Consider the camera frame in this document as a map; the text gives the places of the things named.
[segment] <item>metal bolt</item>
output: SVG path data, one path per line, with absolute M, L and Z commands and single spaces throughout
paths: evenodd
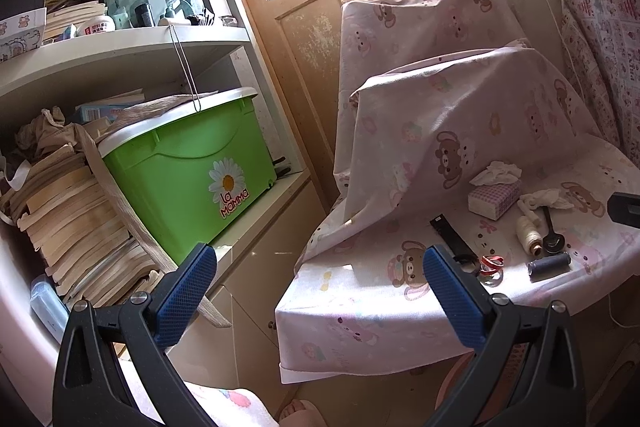
M 87 301 L 78 301 L 76 302 L 76 304 L 74 304 L 74 311 L 83 312 L 88 305 L 89 304 L 87 303 Z
M 146 301 L 148 294 L 146 292 L 135 292 L 132 296 L 129 297 L 131 304 L 142 304 Z
M 506 306 L 510 300 L 504 293 L 494 293 L 491 295 L 491 300 L 498 304 L 498 306 Z
M 553 301 L 551 303 L 551 309 L 558 313 L 564 313 L 566 311 L 566 304 L 562 301 Z

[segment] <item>wooden door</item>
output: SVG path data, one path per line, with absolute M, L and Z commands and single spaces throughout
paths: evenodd
M 270 73 L 282 90 L 325 208 L 333 177 L 342 5 L 350 0 L 245 0 Z

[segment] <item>spoon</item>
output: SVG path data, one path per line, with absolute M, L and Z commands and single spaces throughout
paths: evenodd
M 543 206 L 542 211 L 545 213 L 546 225 L 549 228 L 549 233 L 542 238 L 542 246 L 550 254 L 560 253 L 564 250 L 564 235 L 554 231 L 554 226 L 551 224 L 551 216 L 549 215 L 549 207 Z

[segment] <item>tissue pack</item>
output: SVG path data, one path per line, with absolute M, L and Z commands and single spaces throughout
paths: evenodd
M 518 201 L 522 193 L 522 181 L 512 184 L 480 185 L 469 193 L 469 210 L 497 221 L 509 207 Z

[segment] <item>daisy flower graphic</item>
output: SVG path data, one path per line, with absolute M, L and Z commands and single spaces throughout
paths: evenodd
M 209 185 L 209 192 L 213 192 L 213 201 L 220 202 L 220 208 L 225 206 L 222 194 L 229 192 L 232 198 L 239 196 L 246 188 L 244 172 L 240 166 L 230 158 L 223 158 L 213 162 L 213 169 L 209 171 L 213 183 Z

